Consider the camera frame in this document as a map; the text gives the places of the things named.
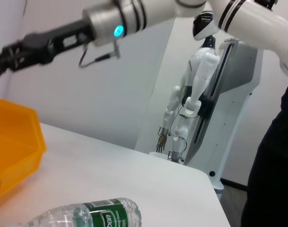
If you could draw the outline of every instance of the blue led light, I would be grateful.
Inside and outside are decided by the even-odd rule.
[[[118,27],[116,27],[114,31],[114,36],[119,37],[120,35],[122,35],[123,32],[124,32],[124,27],[122,25],[119,25]]]

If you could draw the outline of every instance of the robotic arm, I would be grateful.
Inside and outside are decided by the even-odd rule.
[[[190,64],[188,64],[186,72],[182,76],[180,86],[175,86],[173,88],[173,92],[171,94],[168,107],[165,110],[163,127],[157,144],[157,152],[159,153],[162,153],[162,149],[165,150],[167,135],[170,133],[171,126],[176,118],[176,110],[182,103],[186,78],[189,78],[190,75],[191,75]]]
[[[220,29],[247,44],[273,50],[288,75],[288,21],[253,0],[208,2]],[[118,39],[175,16],[199,15],[205,3],[206,0],[108,0],[84,10],[81,21],[46,33],[29,34],[23,40],[4,47],[0,53],[0,75],[7,69],[17,71],[36,64],[48,64],[56,55],[80,45],[86,47],[90,42],[96,46],[113,42],[115,47],[114,52],[91,63],[114,56],[119,58]]]

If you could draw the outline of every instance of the person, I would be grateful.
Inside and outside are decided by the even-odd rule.
[[[241,226],[288,226],[288,88],[281,111],[258,148]]]

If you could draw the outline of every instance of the gray panel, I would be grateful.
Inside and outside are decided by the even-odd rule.
[[[239,43],[234,46],[221,80],[221,93],[251,82],[258,50]]]

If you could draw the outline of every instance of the white table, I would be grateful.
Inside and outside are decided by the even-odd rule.
[[[37,173],[0,198],[0,227],[61,205],[134,200],[143,227],[229,227],[208,176],[196,169],[41,124]]]

